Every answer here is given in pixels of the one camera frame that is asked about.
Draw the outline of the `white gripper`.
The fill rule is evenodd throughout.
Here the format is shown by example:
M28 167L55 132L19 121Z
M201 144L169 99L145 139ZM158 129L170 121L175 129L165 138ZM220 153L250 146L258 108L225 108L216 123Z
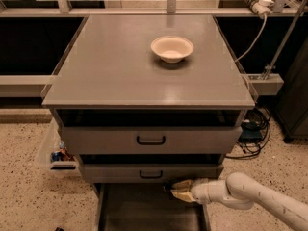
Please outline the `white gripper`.
M229 195L224 180L186 179L172 185L172 195L182 201L199 204L210 204L212 202L223 203Z

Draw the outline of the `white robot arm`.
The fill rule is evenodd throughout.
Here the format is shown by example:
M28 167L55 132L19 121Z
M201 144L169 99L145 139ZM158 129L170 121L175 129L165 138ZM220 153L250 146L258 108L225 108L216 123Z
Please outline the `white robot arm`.
M308 205L234 172L225 180L188 179L171 185L172 195L200 205L220 203L231 209L248 210L256 203L294 231L308 231Z

